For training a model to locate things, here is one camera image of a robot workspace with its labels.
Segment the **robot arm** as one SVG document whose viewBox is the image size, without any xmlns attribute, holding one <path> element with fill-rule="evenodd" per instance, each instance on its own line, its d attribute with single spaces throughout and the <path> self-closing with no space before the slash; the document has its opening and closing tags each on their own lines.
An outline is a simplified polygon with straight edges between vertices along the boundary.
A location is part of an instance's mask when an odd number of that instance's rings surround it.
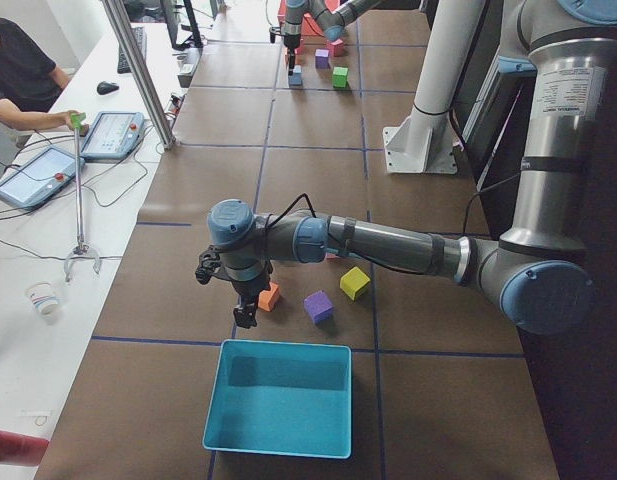
<svg viewBox="0 0 617 480">
<path fill-rule="evenodd" d="M 351 0 L 330 10 L 323 0 L 287 0 L 281 24 L 281 35 L 288 50 L 288 75 L 294 74 L 296 50 L 300 39 L 304 16 L 309 14 L 322 30 L 328 41 L 335 41 L 344 28 L 355 22 L 362 14 L 381 3 L 380 0 Z"/>
<path fill-rule="evenodd" d="M 276 260 L 357 256 L 387 269 L 445 276 L 480 290 L 517 327 L 554 334 L 580 323 L 593 297 L 576 229 L 607 71 L 617 58 L 617 1 L 508 1 L 499 69 L 534 74 L 511 227 L 496 241 L 412 232 L 287 209 L 257 215 L 237 199 L 208 215 L 200 283 L 230 282 L 237 325 L 253 327 Z"/>
</svg>

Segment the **person hand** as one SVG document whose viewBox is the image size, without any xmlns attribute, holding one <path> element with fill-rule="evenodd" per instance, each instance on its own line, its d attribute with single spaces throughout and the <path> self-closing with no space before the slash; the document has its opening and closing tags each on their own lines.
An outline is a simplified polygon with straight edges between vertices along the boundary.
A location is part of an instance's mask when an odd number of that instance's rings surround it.
<svg viewBox="0 0 617 480">
<path fill-rule="evenodd" d="M 80 136 L 85 136 L 88 132 L 89 125 L 86 123 L 86 113 L 76 110 L 68 110 L 63 113 L 66 125 L 74 131 L 77 131 Z"/>
</svg>

